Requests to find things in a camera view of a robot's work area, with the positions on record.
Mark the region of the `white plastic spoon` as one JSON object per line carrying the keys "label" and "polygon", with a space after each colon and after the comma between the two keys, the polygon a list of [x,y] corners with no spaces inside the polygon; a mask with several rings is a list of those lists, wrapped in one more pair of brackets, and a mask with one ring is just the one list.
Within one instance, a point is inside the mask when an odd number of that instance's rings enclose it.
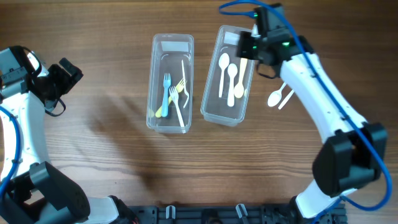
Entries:
{"label": "white plastic spoon", "polygon": [[231,63],[228,66],[228,76],[229,76],[229,88],[228,88],[228,101],[227,104],[229,107],[234,106],[234,78],[238,73],[238,68],[236,64]]}
{"label": "white plastic spoon", "polygon": [[221,69],[218,97],[221,98],[222,94],[223,94],[223,86],[224,86],[224,72],[229,65],[229,55],[227,53],[221,54],[220,59],[218,61],[218,65]]}
{"label": "white plastic spoon", "polygon": [[286,103],[290,100],[290,98],[294,93],[295,93],[294,90],[290,91],[290,93],[283,99],[282,103],[278,106],[279,110],[281,110],[286,105]]}

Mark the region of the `white spoon handle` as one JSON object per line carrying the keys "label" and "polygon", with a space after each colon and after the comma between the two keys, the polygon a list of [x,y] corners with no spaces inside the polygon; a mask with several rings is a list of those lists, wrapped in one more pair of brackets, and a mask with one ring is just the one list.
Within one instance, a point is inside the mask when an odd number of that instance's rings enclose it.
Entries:
{"label": "white spoon handle", "polygon": [[267,100],[267,105],[269,107],[274,107],[280,102],[280,100],[282,99],[282,91],[286,85],[287,85],[286,82],[283,82],[282,86],[278,90],[273,91],[269,95],[268,100]]}

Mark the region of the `yellow plastic spoon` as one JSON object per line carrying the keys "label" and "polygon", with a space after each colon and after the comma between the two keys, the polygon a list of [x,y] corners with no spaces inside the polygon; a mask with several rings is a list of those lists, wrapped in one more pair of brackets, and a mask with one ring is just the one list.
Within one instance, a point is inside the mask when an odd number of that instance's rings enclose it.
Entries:
{"label": "yellow plastic spoon", "polygon": [[240,66],[239,66],[239,78],[238,83],[234,87],[234,96],[236,98],[241,98],[244,93],[243,79],[246,72],[248,60],[246,58],[241,58]]}

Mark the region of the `thin white plastic fork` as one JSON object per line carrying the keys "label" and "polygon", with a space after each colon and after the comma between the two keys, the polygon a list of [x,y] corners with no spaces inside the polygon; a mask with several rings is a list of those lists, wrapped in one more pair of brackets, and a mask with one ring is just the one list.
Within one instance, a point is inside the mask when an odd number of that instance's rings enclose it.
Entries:
{"label": "thin white plastic fork", "polygon": [[183,60],[181,61],[181,65],[182,65],[182,77],[183,77],[183,92],[186,96],[186,100],[185,100],[183,108],[186,108],[186,106],[188,105],[190,94],[188,93],[188,90],[187,90],[187,76],[186,76],[185,64],[184,64]]}

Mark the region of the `pale blue plastic fork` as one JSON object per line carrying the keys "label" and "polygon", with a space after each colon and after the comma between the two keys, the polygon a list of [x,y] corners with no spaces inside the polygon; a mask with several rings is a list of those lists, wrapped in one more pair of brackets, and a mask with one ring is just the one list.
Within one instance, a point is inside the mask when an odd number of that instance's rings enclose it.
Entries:
{"label": "pale blue plastic fork", "polygon": [[169,98],[169,88],[171,86],[171,76],[169,73],[164,75],[163,81],[163,88],[164,88],[164,95],[162,99],[162,117],[168,116],[168,98]]}

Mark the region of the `yellow plastic fork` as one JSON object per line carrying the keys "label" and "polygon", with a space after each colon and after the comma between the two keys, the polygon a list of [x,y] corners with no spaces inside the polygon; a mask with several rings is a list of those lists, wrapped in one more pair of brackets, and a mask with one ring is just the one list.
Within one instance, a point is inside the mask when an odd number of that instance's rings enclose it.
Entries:
{"label": "yellow plastic fork", "polygon": [[[177,91],[180,93],[181,91],[183,91],[183,88],[185,87],[185,84],[187,83],[187,81],[185,80],[183,80],[183,79],[181,79],[180,81],[179,81],[179,83],[175,86],[176,87],[176,89],[177,89]],[[169,98],[168,98],[168,105],[170,105],[171,104],[171,102],[172,102],[172,97],[170,96]],[[155,112],[155,117],[156,118],[161,118],[162,117],[162,108],[163,108],[163,106],[160,106],[159,107],[159,109]]]}

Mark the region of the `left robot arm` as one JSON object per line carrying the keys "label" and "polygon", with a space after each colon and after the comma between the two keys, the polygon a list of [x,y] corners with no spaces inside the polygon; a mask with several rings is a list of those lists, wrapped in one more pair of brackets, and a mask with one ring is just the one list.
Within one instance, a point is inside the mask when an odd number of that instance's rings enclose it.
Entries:
{"label": "left robot arm", "polygon": [[122,200],[88,197],[50,162],[44,117],[82,77],[66,58],[46,68],[27,47],[1,51],[1,217],[8,223],[139,222]]}

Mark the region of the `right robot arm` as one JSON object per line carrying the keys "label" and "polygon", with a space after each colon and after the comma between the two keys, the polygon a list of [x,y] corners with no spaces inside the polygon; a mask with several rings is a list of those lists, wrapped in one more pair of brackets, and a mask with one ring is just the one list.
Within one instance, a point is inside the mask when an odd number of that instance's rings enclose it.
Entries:
{"label": "right robot arm", "polygon": [[349,194],[380,177],[385,178],[386,192],[371,210],[382,208],[392,194],[384,163],[387,131],[379,123],[367,122],[345,100],[312,46],[284,17],[282,5],[255,1],[254,6],[248,15],[256,23],[252,31],[241,34],[238,56],[271,67],[298,96],[322,139],[312,164],[313,180],[292,199],[295,221],[318,222],[348,202]]}

